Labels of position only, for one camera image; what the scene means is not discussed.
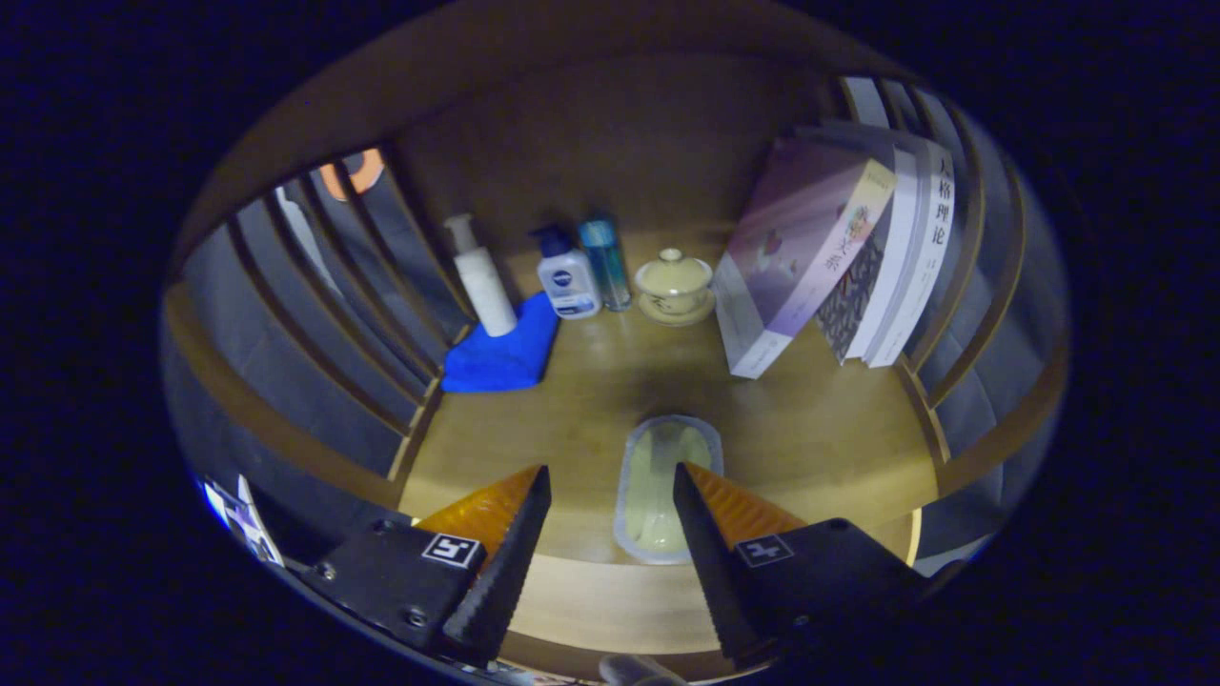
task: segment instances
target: wooden shelf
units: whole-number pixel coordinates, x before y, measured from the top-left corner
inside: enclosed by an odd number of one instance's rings
[[[694,568],[647,565],[614,541],[631,431],[669,413],[709,421],[723,439],[727,477],[806,521],[848,518],[910,560],[911,513],[936,498],[939,452],[925,433],[935,417],[913,402],[903,374],[839,366],[814,325],[750,381],[728,375],[715,317],[667,328],[632,308],[564,321],[539,386],[444,395],[400,509],[425,516],[545,463],[551,508],[504,657],[572,675],[573,660],[603,652],[715,653]],[[515,644],[532,652],[512,654]],[[533,652],[539,644],[551,653]],[[556,657],[564,648],[576,653]]]
[[[897,370],[841,367],[814,325],[749,381],[728,375],[715,317],[666,328],[637,308],[603,312],[560,323],[539,386],[445,395],[400,509],[423,516],[545,463],[553,504],[538,553],[637,564],[611,531],[626,441],[645,419],[681,413],[720,431],[737,483],[806,521],[876,526],[936,499],[919,411]]]

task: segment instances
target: gaiwan tea cup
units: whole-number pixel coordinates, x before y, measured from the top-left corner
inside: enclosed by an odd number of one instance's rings
[[[643,293],[639,309],[666,326],[700,322],[716,306],[709,283],[711,267],[708,262],[688,258],[677,248],[666,248],[636,272],[636,287]]]

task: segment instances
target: orange object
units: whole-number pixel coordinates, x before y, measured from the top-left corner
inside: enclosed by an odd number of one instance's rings
[[[484,565],[495,557],[504,543],[509,525],[525,503],[529,487],[542,465],[526,468],[512,476],[498,481],[454,504],[437,510],[415,526],[433,533],[449,533],[473,538],[487,548]]]
[[[386,168],[386,162],[382,161],[381,153],[376,148],[365,150],[362,155],[360,168],[351,175],[351,186],[356,189],[357,194],[364,194],[365,190],[372,188],[377,183],[377,179],[381,178],[381,172]],[[321,171],[322,183],[331,197],[340,203],[346,203],[348,195],[343,192],[343,186],[339,184],[334,165],[322,165]]]
[[[730,548],[742,541],[806,526],[788,510],[772,505],[714,471],[689,461],[686,466]]]

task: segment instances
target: pump dispenser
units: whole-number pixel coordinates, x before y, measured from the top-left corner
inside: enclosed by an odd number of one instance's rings
[[[562,319],[590,317],[601,310],[601,295],[589,258],[572,245],[572,239],[555,225],[529,232],[538,239],[542,262],[538,280],[555,314]]]
[[[487,248],[481,248],[475,240],[475,232],[470,226],[470,215],[456,215],[445,220],[445,227],[454,234],[454,245],[458,248],[458,256],[454,264],[458,266],[458,276],[466,288],[466,295],[475,305],[475,314],[483,323],[487,334],[495,338],[509,333],[517,326],[517,315],[512,311],[508,294],[504,293],[504,284],[495,272],[495,264]]]

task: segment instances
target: purple book cover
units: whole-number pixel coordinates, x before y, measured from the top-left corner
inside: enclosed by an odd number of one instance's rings
[[[811,140],[784,139],[772,148],[728,243],[767,330],[795,336],[869,238],[881,214],[875,201],[856,201],[847,226],[836,232],[836,225],[870,161],[866,154]]]

